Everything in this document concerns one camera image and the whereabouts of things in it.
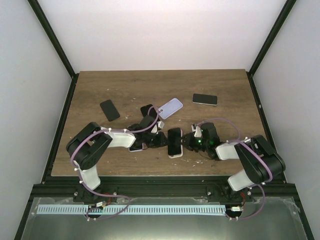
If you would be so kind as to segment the large lilac phone case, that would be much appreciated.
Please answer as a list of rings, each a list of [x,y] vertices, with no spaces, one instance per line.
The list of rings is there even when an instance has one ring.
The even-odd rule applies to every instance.
[[[144,150],[144,144],[133,144],[129,149],[130,152],[139,152]]]

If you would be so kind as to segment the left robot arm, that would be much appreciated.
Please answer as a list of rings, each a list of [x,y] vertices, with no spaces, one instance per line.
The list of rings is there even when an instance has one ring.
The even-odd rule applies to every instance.
[[[97,163],[107,149],[126,148],[130,152],[138,152],[164,147],[167,145],[167,138],[161,132],[164,125],[158,117],[150,115],[125,129],[105,128],[90,122],[73,137],[67,143],[66,151],[79,174],[80,183],[87,186],[85,197],[91,202],[97,202],[102,196]]]

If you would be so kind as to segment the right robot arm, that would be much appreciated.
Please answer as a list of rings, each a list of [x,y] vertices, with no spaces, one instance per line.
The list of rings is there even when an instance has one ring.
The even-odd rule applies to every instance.
[[[231,175],[228,185],[222,188],[223,198],[229,202],[236,200],[241,190],[269,183],[286,170],[282,157],[260,134],[222,142],[214,123],[202,122],[193,124],[188,134],[183,135],[180,128],[172,128],[167,136],[170,158],[182,157],[185,148],[191,152],[206,152],[212,160],[240,160],[242,170]]]

